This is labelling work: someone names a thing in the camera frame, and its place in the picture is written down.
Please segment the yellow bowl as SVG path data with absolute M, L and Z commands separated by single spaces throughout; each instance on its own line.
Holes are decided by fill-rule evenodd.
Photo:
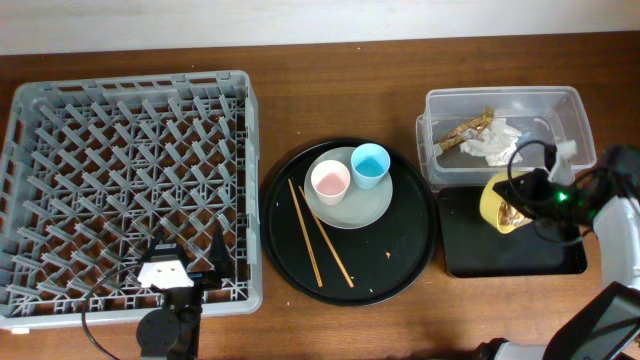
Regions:
M 506 201 L 493 189 L 493 186 L 498 182 L 505 181 L 506 179 L 507 173 L 500 173 L 493 176 L 484 187 L 479 204 L 479 210 L 482 218 L 493 226 L 499 233 L 501 232 L 498 229 L 498 212 L 501 203 Z

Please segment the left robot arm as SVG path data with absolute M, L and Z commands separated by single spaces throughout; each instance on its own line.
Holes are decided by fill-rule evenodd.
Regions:
M 184 247 L 166 243 L 159 232 L 142 255 L 137 280 L 162 295 L 160 308 L 139 322 L 136 339 L 142 359 L 194 359 L 198 355 L 202 298 L 235 276 L 235 265 L 225 246 L 221 228 L 213 232 L 208 271 L 189 272 Z

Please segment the food scraps and rice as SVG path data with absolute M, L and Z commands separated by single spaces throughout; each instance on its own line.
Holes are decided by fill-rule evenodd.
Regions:
M 519 212 L 514 206 L 502 202 L 498 212 L 498 229 L 507 234 L 531 223 L 532 220 Z

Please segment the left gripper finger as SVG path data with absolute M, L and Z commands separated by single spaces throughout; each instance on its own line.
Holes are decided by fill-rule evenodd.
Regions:
M 234 262 L 226 248 L 221 226 L 217 226 L 213 232 L 208 259 L 220 278 L 234 277 Z
M 163 230 L 158 230 L 152 240 L 152 249 L 155 249 L 159 244 L 161 244 L 166 238 L 166 235 Z

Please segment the white tissue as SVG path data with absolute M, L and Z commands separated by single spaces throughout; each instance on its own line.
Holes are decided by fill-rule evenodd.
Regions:
M 507 124 L 505 118 L 496 118 L 480 134 L 460 145 L 462 153 L 482 157 L 489 166 L 506 166 L 517 149 L 522 132 Z

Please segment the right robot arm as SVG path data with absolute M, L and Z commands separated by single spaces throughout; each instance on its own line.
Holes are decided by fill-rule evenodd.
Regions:
M 611 145 L 594 168 L 576 176 L 576 145 L 544 144 L 544 165 L 527 173 L 507 169 L 493 176 L 480 200 L 482 218 L 501 233 L 505 215 L 532 226 L 551 223 L 557 244 L 580 244 L 585 228 L 599 241 L 602 291 L 560 328 L 546 345 L 504 338 L 480 344 L 474 359 L 616 359 L 639 337 L 639 149 Z

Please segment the gold snack wrapper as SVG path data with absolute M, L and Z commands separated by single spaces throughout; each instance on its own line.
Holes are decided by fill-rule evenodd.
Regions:
M 448 151 L 449 149 L 463 143 L 467 139 L 473 138 L 480 134 L 487 127 L 491 125 L 495 117 L 495 111 L 493 108 L 485 108 L 483 113 L 471 120 L 468 120 L 461 125 L 457 126 L 446 135 L 444 135 L 437 145 L 442 151 Z

